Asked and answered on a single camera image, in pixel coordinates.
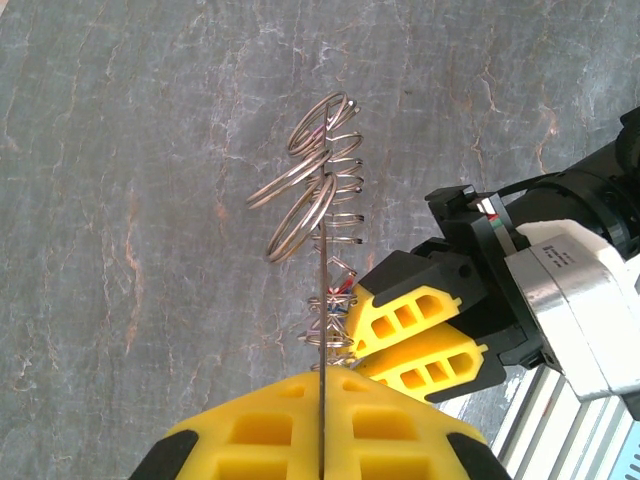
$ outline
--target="gray granite table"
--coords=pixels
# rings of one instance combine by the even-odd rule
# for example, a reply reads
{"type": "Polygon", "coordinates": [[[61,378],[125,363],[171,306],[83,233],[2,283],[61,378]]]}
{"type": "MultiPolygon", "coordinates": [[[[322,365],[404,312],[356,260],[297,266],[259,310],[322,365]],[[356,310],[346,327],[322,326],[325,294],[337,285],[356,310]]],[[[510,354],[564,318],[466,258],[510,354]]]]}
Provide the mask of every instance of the gray granite table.
{"type": "MultiPolygon", "coordinates": [[[[328,91],[362,105],[366,270],[423,196],[561,169],[640,103],[637,0],[11,0],[0,17],[0,471],[121,479],[306,369],[316,258],[246,211],[328,91]]],[[[519,373],[449,410],[495,435],[519,373]]]]}

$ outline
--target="metal wire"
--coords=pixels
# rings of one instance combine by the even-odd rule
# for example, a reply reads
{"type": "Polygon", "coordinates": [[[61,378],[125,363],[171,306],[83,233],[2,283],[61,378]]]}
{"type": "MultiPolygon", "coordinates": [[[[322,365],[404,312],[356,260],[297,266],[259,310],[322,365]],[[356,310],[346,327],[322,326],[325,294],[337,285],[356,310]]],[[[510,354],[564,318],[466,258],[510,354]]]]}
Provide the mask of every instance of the metal wire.
{"type": "MultiPolygon", "coordinates": [[[[257,208],[298,184],[303,183],[306,188],[271,237],[266,251],[269,261],[286,260],[309,238],[316,251],[322,252],[323,248],[326,251],[319,228],[323,219],[327,244],[362,243],[362,239],[345,229],[362,224],[364,216],[335,208],[353,200],[362,192],[364,184],[362,160],[352,156],[363,141],[362,135],[358,132],[337,134],[359,110],[356,102],[344,92],[323,98],[304,116],[287,142],[289,156],[298,163],[247,199],[249,208],[257,208]]],[[[318,348],[325,330],[326,364],[346,366],[353,362],[353,355],[347,351],[353,340],[347,335],[344,322],[349,308],[356,303],[351,290],[356,271],[336,256],[329,258],[327,264],[342,270],[345,280],[340,285],[323,282],[329,285],[322,292],[326,295],[325,315],[322,312],[325,299],[318,296],[307,299],[310,325],[298,338],[318,348]]],[[[320,365],[311,368],[318,370],[320,365]]]]}

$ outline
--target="yellow rubber pad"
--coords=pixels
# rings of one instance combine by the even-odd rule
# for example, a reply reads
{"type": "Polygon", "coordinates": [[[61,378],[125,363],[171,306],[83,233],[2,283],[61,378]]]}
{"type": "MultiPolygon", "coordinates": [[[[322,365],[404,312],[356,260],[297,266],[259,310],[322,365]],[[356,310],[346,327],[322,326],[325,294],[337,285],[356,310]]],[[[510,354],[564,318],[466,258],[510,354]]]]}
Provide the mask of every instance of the yellow rubber pad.
{"type": "MultiPolygon", "coordinates": [[[[318,380],[305,373],[176,425],[199,435],[178,480],[317,480],[318,380]]],[[[327,372],[325,480],[468,480],[446,435],[470,425],[341,367],[327,372]]]]}
{"type": "Polygon", "coordinates": [[[486,345],[447,323],[418,333],[365,358],[359,373],[416,400],[475,380],[486,345]]]}
{"type": "Polygon", "coordinates": [[[356,358],[362,358],[406,340],[458,314],[459,298],[422,286],[376,308],[373,295],[361,285],[353,292],[357,305],[349,309],[345,328],[354,340],[356,358]]]}

